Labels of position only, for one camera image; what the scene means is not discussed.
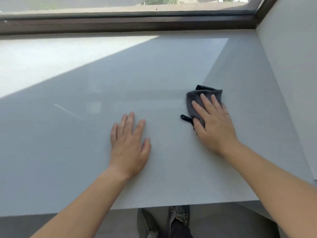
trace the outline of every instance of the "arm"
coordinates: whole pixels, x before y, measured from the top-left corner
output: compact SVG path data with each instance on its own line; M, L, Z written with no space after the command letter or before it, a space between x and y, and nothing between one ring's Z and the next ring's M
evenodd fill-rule
M317 188L277 167L240 143L226 107L201 96L206 110L193 102L205 120L194 127L202 143L228 161L250 185L264 207L290 238L317 234Z
M133 132L134 113L124 115L111 130L109 167L72 203L31 238L93 238L125 184L145 166L151 150L149 138L141 147L145 120Z

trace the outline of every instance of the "dark pants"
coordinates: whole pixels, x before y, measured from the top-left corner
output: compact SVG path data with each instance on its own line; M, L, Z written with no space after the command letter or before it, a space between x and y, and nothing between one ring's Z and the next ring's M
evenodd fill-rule
M170 238L193 238L191 230L181 223L179 220L174 220L171 226Z

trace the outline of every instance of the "forearm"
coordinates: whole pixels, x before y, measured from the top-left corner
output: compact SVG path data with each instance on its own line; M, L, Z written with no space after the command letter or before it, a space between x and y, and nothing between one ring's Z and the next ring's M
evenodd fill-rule
M235 142L222 153L290 238L315 237L317 189Z
M80 196L31 238L93 238L127 179L105 170Z

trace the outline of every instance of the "hand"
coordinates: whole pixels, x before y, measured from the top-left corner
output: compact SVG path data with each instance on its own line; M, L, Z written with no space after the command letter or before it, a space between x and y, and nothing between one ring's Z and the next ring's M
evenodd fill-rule
M141 147L145 120L140 120L134 132L133 122L133 112L129 116L124 114L119 125L114 123L110 136L112 151L108 168L128 180L140 173L151 151L149 138Z
M215 95L211 96L212 103L204 94L200 95L206 108L202 108L195 101L192 102L193 108L204 119L205 128L198 119L194 118L194 129L200 141L211 151L220 154L228 148L232 142L238 141L236 130L233 126L226 106L218 103Z

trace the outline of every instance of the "shoe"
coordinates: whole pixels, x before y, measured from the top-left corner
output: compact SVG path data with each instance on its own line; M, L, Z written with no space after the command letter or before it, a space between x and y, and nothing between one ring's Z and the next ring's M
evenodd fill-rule
M170 206L167 219L167 235L170 236L171 227L174 220L179 220L184 225L189 226L190 208L189 205Z
M159 238L159 226L145 209L138 209L137 228L139 238Z

